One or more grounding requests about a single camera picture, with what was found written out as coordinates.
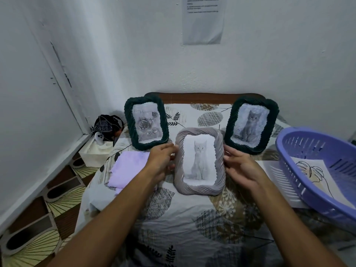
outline white door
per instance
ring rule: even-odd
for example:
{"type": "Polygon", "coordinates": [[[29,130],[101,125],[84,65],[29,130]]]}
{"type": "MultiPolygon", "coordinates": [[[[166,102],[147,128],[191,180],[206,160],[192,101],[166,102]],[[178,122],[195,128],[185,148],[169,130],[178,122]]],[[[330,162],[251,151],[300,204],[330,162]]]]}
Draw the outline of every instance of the white door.
{"type": "Polygon", "coordinates": [[[0,0],[0,115],[1,234],[83,138],[24,16],[9,0],[0,0]]]}

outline basket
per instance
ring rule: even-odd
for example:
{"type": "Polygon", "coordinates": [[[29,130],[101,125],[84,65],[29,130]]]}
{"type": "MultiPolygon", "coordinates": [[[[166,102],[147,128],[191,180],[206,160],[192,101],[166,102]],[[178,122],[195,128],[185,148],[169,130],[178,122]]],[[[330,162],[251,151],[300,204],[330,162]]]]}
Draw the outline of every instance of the basket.
{"type": "Polygon", "coordinates": [[[322,159],[344,197],[356,206],[356,146],[309,128],[289,127],[279,133],[276,147],[282,170],[306,204],[338,222],[356,223],[356,210],[317,188],[291,159],[322,159]]]}

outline white container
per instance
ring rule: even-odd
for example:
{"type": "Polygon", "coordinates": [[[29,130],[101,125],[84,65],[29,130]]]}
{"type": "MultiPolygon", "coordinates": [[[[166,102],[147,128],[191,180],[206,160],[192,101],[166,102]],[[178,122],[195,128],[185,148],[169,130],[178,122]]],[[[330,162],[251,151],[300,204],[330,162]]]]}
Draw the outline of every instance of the white container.
{"type": "Polygon", "coordinates": [[[113,142],[105,141],[104,145],[98,145],[95,136],[80,149],[79,154],[87,167],[100,168],[104,165],[113,150],[113,142]]]}

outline lavender towel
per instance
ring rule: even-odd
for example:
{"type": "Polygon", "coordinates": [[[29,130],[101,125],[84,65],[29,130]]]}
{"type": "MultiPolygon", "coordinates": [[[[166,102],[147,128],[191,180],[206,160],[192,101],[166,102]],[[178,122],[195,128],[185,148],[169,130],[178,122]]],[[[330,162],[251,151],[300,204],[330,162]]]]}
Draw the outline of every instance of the lavender towel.
{"type": "Polygon", "coordinates": [[[122,152],[111,169],[112,174],[108,186],[116,187],[116,193],[120,193],[121,190],[144,168],[148,158],[148,152],[122,152]]]}

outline picture frame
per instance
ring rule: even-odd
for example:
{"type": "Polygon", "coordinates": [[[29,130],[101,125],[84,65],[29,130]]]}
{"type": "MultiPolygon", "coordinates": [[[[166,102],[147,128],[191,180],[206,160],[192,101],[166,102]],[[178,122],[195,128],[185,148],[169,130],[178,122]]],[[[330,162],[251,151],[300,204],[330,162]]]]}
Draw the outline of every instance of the picture frame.
{"type": "Polygon", "coordinates": [[[222,192],[226,178],[223,143],[221,132],[212,127],[185,128],[177,134],[179,151],[175,158],[174,186],[179,193],[218,195],[222,192]]]}
{"type": "Polygon", "coordinates": [[[237,99],[226,126],[225,143],[244,153],[260,154],[267,147],[278,113],[278,105],[271,99],[237,99]]]}
{"type": "Polygon", "coordinates": [[[159,97],[129,98],[124,112],[132,146],[137,150],[145,151],[168,141],[166,111],[159,97]]]}

